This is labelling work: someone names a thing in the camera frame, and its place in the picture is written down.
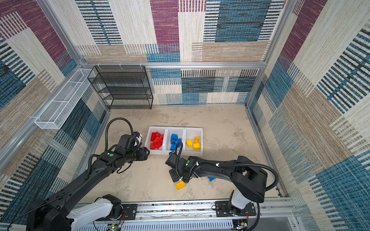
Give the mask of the yellow large lego brick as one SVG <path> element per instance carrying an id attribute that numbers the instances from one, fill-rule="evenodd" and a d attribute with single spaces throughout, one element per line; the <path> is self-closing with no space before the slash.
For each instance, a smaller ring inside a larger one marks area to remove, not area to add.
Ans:
<path id="1" fill-rule="evenodd" d="M 193 146 L 193 142 L 191 140 L 187 140 L 186 144 L 187 144 L 188 148 L 191 148 Z"/>

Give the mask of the yellow lego brick studs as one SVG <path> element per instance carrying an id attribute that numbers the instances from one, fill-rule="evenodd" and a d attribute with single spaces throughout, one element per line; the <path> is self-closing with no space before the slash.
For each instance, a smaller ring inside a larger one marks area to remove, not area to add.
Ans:
<path id="1" fill-rule="evenodd" d="M 201 145 L 200 145 L 200 143 L 194 143 L 194 144 L 193 144 L 193 149 L 194 149 L 194 150 L 200 150 L 200 149 L 201 149 Z"/>

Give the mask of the long red lego brick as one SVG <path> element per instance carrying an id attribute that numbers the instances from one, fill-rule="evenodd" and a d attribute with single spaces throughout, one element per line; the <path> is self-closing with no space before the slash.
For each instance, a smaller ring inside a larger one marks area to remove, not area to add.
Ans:
<path id="1" fill-rule="evenodd" d="M 151 142 L 154 142 L 154 140 L 155 140 L 157 137 L 160 137 L 160 136 L 161 136 L 161 134 L 160 134 L 159 132 L 153 132 L 153 133 L 151 134 L 150 141 L 151 141 Z"/>

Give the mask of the red sloped lego brick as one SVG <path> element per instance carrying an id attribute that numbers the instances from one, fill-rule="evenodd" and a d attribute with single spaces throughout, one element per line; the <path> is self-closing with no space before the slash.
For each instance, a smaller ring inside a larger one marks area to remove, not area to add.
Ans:
<path id="1" fill-rule="evenodd" d="M 152 144 L 155 149 L 160 149 L 163 144 L 163 138 L 161 136 L 156 137 Z"/>

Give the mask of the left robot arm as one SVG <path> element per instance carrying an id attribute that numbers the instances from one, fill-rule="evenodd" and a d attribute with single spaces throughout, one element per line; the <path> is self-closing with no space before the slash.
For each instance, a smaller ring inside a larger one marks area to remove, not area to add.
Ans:
<path id="1" fill-rule="evenodd" d="M 122 135 L 119 143 L 106 149 L 100 155 L 92 155 L 96 160 L 90 162 L 88 168 L 70 184 L 48 197 L 46 200 L 36 199 L 29 208 L 27 231 L 71 231 L 77 222 L 69 216 L 75 205 L 99 182 L 114 173 L 126 163 L 147 160 L 150 151 L 136 144 L 133 135 Z"/>

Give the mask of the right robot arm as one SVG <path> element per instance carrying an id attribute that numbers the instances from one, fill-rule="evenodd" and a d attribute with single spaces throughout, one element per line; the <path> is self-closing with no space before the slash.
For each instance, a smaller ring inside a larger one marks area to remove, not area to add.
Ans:
<path id="1" fill-rule="evenodd" d="M 267 187 L 267 171 L 274 172 L 269 166 L 256 164 L 244 156 L 236 160 L 214 161 L 200 157 L 184 159 L 171 153 L 165 164 L 174 169 L 177 177 L 184 183 L 191 178 L 211 177 L 232 182 L 246 199 L 263 203 Z"/>

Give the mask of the yellow flat lego plate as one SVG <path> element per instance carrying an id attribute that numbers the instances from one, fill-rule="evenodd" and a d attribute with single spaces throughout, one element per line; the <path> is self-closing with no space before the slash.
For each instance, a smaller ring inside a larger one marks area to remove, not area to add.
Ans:
<path id="1" fill-rule="evenodd" d="M 175 183 L 175 187 L 179 191 L 179 190 L 185 188 L 186 184 L 183 181 L 179 181 L 179 182 Z"/>

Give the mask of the white left plastic bin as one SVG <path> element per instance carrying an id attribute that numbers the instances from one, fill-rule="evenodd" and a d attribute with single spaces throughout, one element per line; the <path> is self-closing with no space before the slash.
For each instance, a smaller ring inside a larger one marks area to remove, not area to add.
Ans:
<path id="1" fill-rule="evenodd" d="M 165 130 L 166 130 L 166 127 L 155 127 L 155 126 L 150 126 L 149 127 L 147 137 L 146 137 L 146 140 L 145 140 L 145 147 L 150 151 L 151 155 L 164 155 L 165 154 L 165 150 L 163 149 L 163 145 L 165 144 L 165 142 L 164 142 L 164 140 L 165 140 L 165 138 L 164 138 Z M 161 137 L 163 138 L 163 144 L 162 144 L 162 147 L 160 149 L 155 149 L 155 150 L 150 149 L 150 145 L 151 145 L 151 143 L 153 143 L 153 142 L 150 141 L 151 134 L 153 132 L 159 132 L 161 134 Z"/>

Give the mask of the white plastic bin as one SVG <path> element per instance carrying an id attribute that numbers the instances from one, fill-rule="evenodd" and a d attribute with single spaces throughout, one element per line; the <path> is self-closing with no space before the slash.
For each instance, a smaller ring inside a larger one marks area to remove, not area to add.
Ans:
<path id="1" fill-rule="evenodd" d="M 178 138 L 182 139 L 183 143 L 183 151 L 185 151 L 186 147 L 186 132 L 185 128 L 179 128 L 179 127 L 167 127 L 165 130 L 165 144 L 163 145 L 163 149 L 165 150 L 165 154 L 168 155 L 169 152 L 171 152 L 170 147 L 171 147 L 171 135 L 172 134 L 177 134 Z"/>
<path id="2" fill-rule="evenodd" d="M 185 156 L 203 156 L 203 129 L 185 128 Z"/>
<path id="3" fill-rule="evenodd" d="M 145 147 L 150 151 L 151 155 L 164 155 L 165 154 L 165 150 L 163 149 L 163 145 L 165 144 L 165 142 L 164 142 L 164 140 L 165 140 L 165 138 L 164 138 L 165 130 L 166 130 L 166 127 L 155 127 L 155 126 L 150 126 L 149 127 L 147 137 L 146 137 L 146 140 L 145 140 Z M 150 149 L 150 145 L 151 145 L 151 143 L 153 143 L 153 142 L 150 141 L 151 134 L 153 132 L 159 132 L 161 134 L 161 137 L 163 138 L 163 144 L 162 144 L 162 147 L 160 149 L 155 149 L 155 150 Z"/>

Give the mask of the white right plastic bin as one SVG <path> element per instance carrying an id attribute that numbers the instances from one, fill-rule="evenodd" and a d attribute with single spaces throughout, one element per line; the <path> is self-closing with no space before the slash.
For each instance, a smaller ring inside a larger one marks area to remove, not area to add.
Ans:
<path id="1" fill-rule="evenodd" d="M 185 128 L 185 156 L 203 156 L 203 129 Z"/>

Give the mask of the white middle plastic bin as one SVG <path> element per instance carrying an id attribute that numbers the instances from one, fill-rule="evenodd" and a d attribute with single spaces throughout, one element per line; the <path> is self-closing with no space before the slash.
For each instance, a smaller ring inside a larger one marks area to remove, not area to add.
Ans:
<path id="1" fill-rule="evenodd" d="M 171 147 L 171 135 L 172 134 L 177 134 L 178 138 L 182 139 L 183 143 L 183 151 L 185 151 L 186 147 L 186 132 L 185 128 L 179 128 L 179 127 L 167 127 L 165 130 L 165 144 L 163 145 L 163 149 L 165 150 L 165 154 L 168 155 L 169 152 L 171 152 L 170 147 Z"/>

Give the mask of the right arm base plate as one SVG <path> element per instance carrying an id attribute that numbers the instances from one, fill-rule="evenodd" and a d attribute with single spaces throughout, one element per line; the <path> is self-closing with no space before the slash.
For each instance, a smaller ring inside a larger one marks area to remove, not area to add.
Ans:
<path id="1" fill-rule="evenodd" d="M 212 206 L 212 210 L 216 212 L 217 217 L 256 216 L 256 208 L 257 206 L 253 202 L 249 202 L 243 209 L 239 209 L 227 201 L 216 201 Z"/>

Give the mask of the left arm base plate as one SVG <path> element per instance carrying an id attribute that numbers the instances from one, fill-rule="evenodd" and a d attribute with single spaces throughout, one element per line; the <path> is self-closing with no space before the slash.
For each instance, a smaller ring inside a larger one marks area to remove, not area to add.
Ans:
<path id="1" fill-rule="evenodd" d="M 138 204 L 121 204 L 119 221 L 135 220 Z"/>

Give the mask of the aluminium mounting rail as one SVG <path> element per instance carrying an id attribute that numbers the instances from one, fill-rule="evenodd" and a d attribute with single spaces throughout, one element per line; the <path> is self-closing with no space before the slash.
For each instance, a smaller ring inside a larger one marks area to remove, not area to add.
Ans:
<path id="1" fill-rule="evenodd" d="M 217 217 L 213 200 L 133 202 L 138 204 L 135 220 L 119 221 L 121 205 L 107 199 L 77 205 L 69 214 L 77 222 L 71 231 L 303 231 L 290 198 L 268 198 L 254 205 L 256 216 Z"/>

